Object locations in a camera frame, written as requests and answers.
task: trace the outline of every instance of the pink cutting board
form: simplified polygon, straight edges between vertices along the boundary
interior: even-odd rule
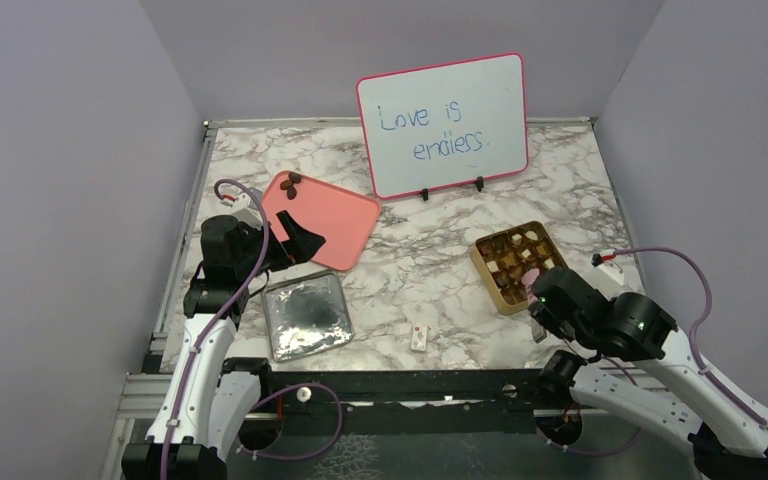
[[[289,173],[275,175],[263,194],[263,208],[275,236],[282,242],[288,238],[276,216],[286,210],[306,230],[325,237],[314,262],[340,271],[352,268],[375,228],[381,205],[374,198],[305,175],[295,185],[298,195],[290,200],[280,188]]]

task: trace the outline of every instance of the pink whiteboard frame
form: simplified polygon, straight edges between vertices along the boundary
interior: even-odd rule
[[[372,190],[375,192],[375,196],[382,199],[382,200],[390,200],[394,198],[400,198],[400,197],[406,197],[408,195],[416,195],[418,193],[421,193],[422,190],[415,190],[412,192],[405,192],[405,193],[397,193],[395,195],[390,195],[387,197],[382,197],[378,193],[378,188],[375,186],[375,170],[372,168],[372,155],[369,153],[369,140],[366,138],[366,122],[364,122],[363,118],[363,109],[361,108],[360,104],[360,84],[364,80],[370,80],[373,78],[380,78],[380,77],[389,77],[391,75],[401,75],[403,73],[410,73],[410,72],[418,72],[421,70],[429,70],[432,68],[440,68],[440,67],[448,67],[451,65],[460,65],[462,63],[471,63],[471,62],[479,62],[481,60],[489,60],[491,58],[499,58],[499,57],[508,57],[511,55],[516,55],[519,57],[520,65],[522,65],[522,115],[523,115],[523,123],[525,124],[525,132],[523,132],[523,135],[525,135],[525,166],[522,167],[519,170],[514,170],[512,172],[506,172],[506,173],[499,173],[497,175],[491,175],[489,177],[484,177],[484,180],[491,180],[493,178],[499,178],[504,177],[508,175],[515,175],[517,173],[523,172],[526,168],[528,168],[528,165],[530,164],[529,155],[528,155],[528,120],[526,118],[526,99],[525,99],[525,59],[522,58],[522,55],[520,55],[518,52],[507,52],[507,53],[499,53],[496,55],[489,55],[486,57],[479,57],[479,58],[470,58],[468,60],[458,60],[456,62],[449,62],[449,63],[439,63],[437,65],[429,65],[427,67],[418,67],[418,68],[409,68],[407,70],[398,70],[396,72],[390,72],[390,73],[379,73],[378,75],[370,75],[367,77],[363,77],[360,80],[357,81],[355,84],[355,96],[357,97],[358,101],[358,111],[360,111],[360,125],[361,128],[363,128],[363,143],[366,146],[366,158],[369,162],[369,173],[372,177]],[[429,192],[433,192],[435,190],[442,190],[444,188],[450,188],[450,187],[457,187],[459,185],[469,185],[475,183],[475,180],[465,180],[463,182],[457,182],[457,183],[450,183],[448,185],[438,185],[436,187],[428,187]]]

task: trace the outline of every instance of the marble table top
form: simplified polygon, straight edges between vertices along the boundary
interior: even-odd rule
[[[532,220],[542,222],[568,266],[584,272],[594,252],[627,247],[628,232],[589,125],[529,125],[525,172],[474,186],[382,202],[381,217],[357,265],[340,273],[354,338],[275,370],[427,370],[541,367],[561,344],[536,344],[527,312],[503,316],[469,259],[476,239]],[[231,213],[213,194],[220,178],[264,190],[283,170],[373,196],[360,126],[222,128],[201,192],[194,238],[161,370],[170,372],[182,342],[182,299],[201,260],[201,223]],[[619,258],[630,289],[643,291],[631,257]],[[323,267],[308,263],[271,282]],[[429,327],[427,350],[410,350],[414,325]],[[271,359],[259,297],[252,298],[227,354]]]

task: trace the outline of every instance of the table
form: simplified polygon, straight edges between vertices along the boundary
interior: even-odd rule
[[[568,266],[590,267],[594,252],[629,246],[592,128],[529,124],[528,169],[474,186],[382,204],[381,217],[357,265],[340,274],[354,339],[347,345],[285,363],[275,370],[428,370],[539,368],[562,344],[536,344],[529,316],[498,314],[469,259],[478,238],[537,220]],[[201,192],[193,241],[186,252],[178,300],[168,325],[162,372],[174,370],[183,332],[182,299],[201,259],[201,223],[231,213],[213,194],[220,178],[264,190],[283,170],[295,170],[372,196],[360,125],[221,128]],[[631,257],[619,258],[628,286],[642,292]],[[272,275],[272,282],[323,267],[309,263]],[[410,351],[414,325],[429,327],[427,351]],[[271,359],[260,298],[248,304],[228,357]]]

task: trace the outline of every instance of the gray wall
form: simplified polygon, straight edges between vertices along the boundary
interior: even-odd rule
[[[142,0],[202,116],[357,116],[364,75],[518,51],[528,115],[602,113],[663,0]]]
[[[596,133],[635,243],[709,276],[703,351],[768,404],[768,2],[668,0]],[[649,291],[689,326],[699,283],[651,255]]]
[[[200,121],[136,0],[0,1],[0,479],[98,478]]]

